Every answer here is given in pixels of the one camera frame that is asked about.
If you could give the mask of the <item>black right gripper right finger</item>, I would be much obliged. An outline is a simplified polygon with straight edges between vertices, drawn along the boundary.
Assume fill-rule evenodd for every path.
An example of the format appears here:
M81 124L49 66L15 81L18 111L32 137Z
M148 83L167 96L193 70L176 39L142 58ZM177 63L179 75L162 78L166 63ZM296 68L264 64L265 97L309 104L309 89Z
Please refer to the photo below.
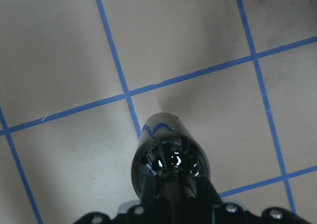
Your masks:
M206 175L200 175L197 177L196 198L206 207L213 207L215 205L222 204L222 199Z

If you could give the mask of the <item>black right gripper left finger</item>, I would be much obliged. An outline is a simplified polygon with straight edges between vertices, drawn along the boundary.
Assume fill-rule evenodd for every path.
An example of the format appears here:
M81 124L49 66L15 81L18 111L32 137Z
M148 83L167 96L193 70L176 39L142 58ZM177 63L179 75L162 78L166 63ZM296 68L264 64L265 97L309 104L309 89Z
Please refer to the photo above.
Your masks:
M141 189L141 205L146 209L153 209L157 198L157 180L155 176L145 176Z

